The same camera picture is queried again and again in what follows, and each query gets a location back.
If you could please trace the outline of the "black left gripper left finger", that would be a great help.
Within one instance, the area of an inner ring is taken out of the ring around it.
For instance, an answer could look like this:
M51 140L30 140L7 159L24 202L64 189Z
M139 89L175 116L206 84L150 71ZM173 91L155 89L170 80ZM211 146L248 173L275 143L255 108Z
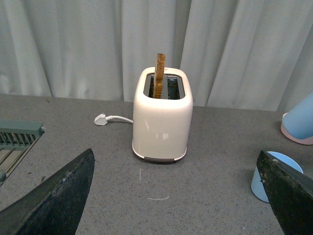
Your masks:
M0 212L2 235L73 235L89 195L94 154L85 150Z

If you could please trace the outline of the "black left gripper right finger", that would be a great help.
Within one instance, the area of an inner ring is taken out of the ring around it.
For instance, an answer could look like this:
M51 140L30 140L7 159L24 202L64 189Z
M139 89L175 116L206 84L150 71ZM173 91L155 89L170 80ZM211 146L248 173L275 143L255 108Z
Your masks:
M283 233L311 235L313 180L266 151L260 152L257 169Z

